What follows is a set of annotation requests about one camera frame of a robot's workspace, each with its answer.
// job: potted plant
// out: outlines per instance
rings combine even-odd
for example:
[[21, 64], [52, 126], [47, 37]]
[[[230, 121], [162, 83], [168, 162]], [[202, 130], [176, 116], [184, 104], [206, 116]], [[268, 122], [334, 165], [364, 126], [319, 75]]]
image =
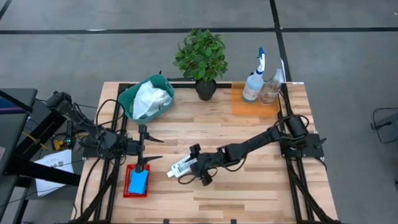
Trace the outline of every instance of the potted plant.
[[203, 101], [210, 100], [217, 89], [215, 78], [228, 70], [224, 61], [225, 44], [221, 35], [213, 35], [209, 30], [202, 32], [195, 29], [183, 40], [183, 47], [178, 43], [178, 52], [173, 64], [180, 69], [184, 77], [196, 80], [195, 89]]

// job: gray floor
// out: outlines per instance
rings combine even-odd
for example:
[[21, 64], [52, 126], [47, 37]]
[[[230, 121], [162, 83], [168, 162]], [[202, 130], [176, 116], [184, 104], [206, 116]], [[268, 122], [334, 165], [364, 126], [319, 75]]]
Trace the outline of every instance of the gray floor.
[[[282, 27], [398, 27], [398, 1], [276, 0]], [[268, 1], [13, 0], [0, 30], [272, 27]], [[223, 34], [229, 71], [244, 80], [266, 51], [266, 77], [281, 67], [274, 33]], [[0, 35], [0, 86], [35, 87], [39, 98], [66, 91], [96, 105], [104, 81], [139, 81], [172, 65], [182, 34]], [[283, 34], [293, 81], [306, 83], [340, 220], [396, 223], [398, 143], [370, 129], [379, 107], [398, 106], [398, 32]], [[18, 198], [17, 189], [13, 198]], [[29, 202], [24, 220], [66, 222], [73, 200]], [[66, 198], [74, 198], [73, 192]], [[6, 217], [12, 216], [11, 204]]]

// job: teal basket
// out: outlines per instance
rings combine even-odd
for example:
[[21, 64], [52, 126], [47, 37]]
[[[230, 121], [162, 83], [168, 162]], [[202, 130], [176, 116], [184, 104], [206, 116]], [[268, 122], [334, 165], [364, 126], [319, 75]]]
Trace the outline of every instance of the teal basket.
[[[134, 98], [136, 97], [137, 92], [138, 92], [139, 88], [141, 87], [141, 85], [148, 81], [151, 81], [155, 88], [160, 88], [162, 90], [165, 90], [172, 97], [172, 101], [170, 104], [168, 104], [167, 106], [163, 107], [158, 112], [156, 112], [150, 116], [144, 115], [139, 119], [133, 119], [132, 111], [130, 111], [130, 105], [133, 102]], [[167, 79], [163, 75], [153, 75], [153, 76], [145, 79], [144, 81], [128, 88], [124, 92], [122, 92], [119, 96], [119, 103], [122, 104], [123, 107], [126, 109], [124, 113], [126, 114], [126, 116], [128, 118], [132, 119], [137, 124], [146, 124], [149, 121], [152, 121], [156, 117], [165, 113], [167, 110], [169, 110], [174, 105], [174, 88], [172, 87], [172, 85], [169, 83], [169, 81], [167, 81]]]

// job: red sponge holder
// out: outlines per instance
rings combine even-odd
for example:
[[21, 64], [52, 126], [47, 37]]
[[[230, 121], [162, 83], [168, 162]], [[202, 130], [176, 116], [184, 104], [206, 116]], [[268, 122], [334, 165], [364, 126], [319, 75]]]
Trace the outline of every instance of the red sponge holder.
[[126, 176], [124, 178], [124, 191], [123, 191], [123, 197], [124, 198], [146, 198], [148, 194], [148, 186], [149, 186], [149, 170], [150, 170], [150, 165], [145, 164], [144, 165], [144, 170], [148, 170], [148, 177], [147, 177], [147, 186], [145, 189], [144, 194], [134, 194], [129, 192], [129, 186], [131, 183], [131, 172], [133, 169], [136, 168], [135, 164], [128, 164], [126, 167]]

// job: wooden tabletop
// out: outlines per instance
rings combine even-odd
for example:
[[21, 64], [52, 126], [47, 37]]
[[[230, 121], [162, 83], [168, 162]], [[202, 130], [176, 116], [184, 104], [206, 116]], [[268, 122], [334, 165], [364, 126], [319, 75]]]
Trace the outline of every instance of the wooden tabletop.
[[[99, 103], [117, 97], [119, 82], [106, 82]], [[288, 83], [290, 104], [296, 114], [309, 118], [309, 131], [315, 129], [305, 86]], [[99, 122], [112, 120], [114, 103], [106, 104]], [[231, 89], [219, 88], [210, 101], [198, 98], [194, 89], [175, 89], [175, 104], [170, 111], [147, 124], [151, 136], [165, 141], [146, 141], [145, 156], [163, 156], [150, 161], [149, 194], [147, 198], [123, 198], [127, 164], [136, 157], [127, 157], [119, 171], [112, 223], [295, 223], [294, 208], [284, 158], [277, 143], [266, 145], [248, 155], [244, 167], [237, 172], [218, 169], [213, 183], [202, 186], [199, 180], [181, 185], [166, 173], [170, 166], [190, 153], [189, 147], [199, 143], [202, 152], [216, 152], [218, 146], [243, 142], [272, 126], [275, 118], [231, 115]], [[134, 139], [137, 124], [127, 123], [127, 133]], [[87, 173], [95, 158], [85, 162], [75, 205], [80, 211], [80, 199]], [[337, 218], [324, 166], [315, 159], [303, 159], [308, 188], [326, 214]], [[97, 194], [103, 161], [94, 168], [85, 194], [85, 208]], [[300, 194], [303, 218], [306, 218]], [[105, 217], [108, 195], [104, 197], [101, 218]]]

